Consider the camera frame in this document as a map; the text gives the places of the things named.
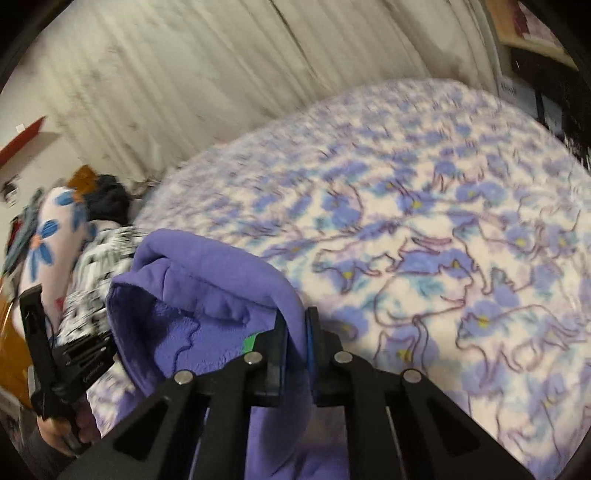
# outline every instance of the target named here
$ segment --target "purple flower pattern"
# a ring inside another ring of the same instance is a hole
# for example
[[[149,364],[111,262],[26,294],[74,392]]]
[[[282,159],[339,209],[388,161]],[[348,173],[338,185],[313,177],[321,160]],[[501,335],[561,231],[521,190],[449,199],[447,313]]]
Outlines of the purple flower pattern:
[[[137,224],[265,258],[348,349],[425,372],[538,480],[589,427],[591,179],[490,94],[352,90],[203,152]]]

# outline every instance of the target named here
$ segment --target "black metal bracket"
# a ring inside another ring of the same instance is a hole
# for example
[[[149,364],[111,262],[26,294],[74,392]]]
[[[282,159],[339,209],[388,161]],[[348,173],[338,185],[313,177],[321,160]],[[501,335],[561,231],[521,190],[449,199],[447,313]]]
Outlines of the black metal bracket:
[[[532,480],[428,378],[376,370],[306,311],[308,367],[319,407],[345,407],[351,480]]]
[[[274,329],[257,335],[251,352],[208,374],[177,372],[60,480],[187,479],[191,470],[193,479],[244,479],[251,407],[279,405],[287,339],[277,312]]]
[[[33,360],[28,370],[29,395],[35,413],[44,420],[66,419],[72,434],[64,438],[70,449],[82,454],[90,444],[81,443],[76,424],[76,404],[86,390],[112,365],[117,353],[110,332],[85,336],[51,349],[47,339],[41,286],[29,288],[19,298],[27,346]]]

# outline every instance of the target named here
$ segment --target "green tag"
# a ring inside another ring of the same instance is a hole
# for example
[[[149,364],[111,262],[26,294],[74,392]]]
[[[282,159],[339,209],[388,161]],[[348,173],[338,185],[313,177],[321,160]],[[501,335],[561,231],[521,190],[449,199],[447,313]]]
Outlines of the green tag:
[[[252,352],[253,348],[255,347],[255,340],[258,333],[253,333],[251,336],[248,336],[242,342],[242,353]]]

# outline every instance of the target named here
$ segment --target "black and white patterned fabric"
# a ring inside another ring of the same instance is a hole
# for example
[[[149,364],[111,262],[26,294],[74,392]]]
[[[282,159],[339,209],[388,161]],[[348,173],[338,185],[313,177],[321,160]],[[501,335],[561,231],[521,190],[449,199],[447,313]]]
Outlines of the black and white patterned fabric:
[[[86,245],[72,274],[70,293],[57,338],[59,345],[109,329],[105,299],[111,279],[131,268],[135,250],[146,236],[136,227],[93,222],[94,239]]]

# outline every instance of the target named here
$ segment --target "purple fleece blanket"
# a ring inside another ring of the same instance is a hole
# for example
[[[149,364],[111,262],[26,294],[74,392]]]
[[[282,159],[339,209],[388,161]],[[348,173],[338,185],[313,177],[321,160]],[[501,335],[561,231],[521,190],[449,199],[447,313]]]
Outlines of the purple fleece blanket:
[[[285,401],[280,408],[253,408],[246,478],[327,478],[327,467],[333,478],[348,478],[346,460],[335,469],[329,466],[334,456],[323,461],[326,452],[312,457],[301,444],[312,409],[304,308],[274,267],[215,240],[157,230],[139,246],[131,271],[113,279],[107,309],[138,388],[128,409],[178,370],[199,375],[223,367],[240,355],[247,336],[271,329],[281,311],[290,333]]]

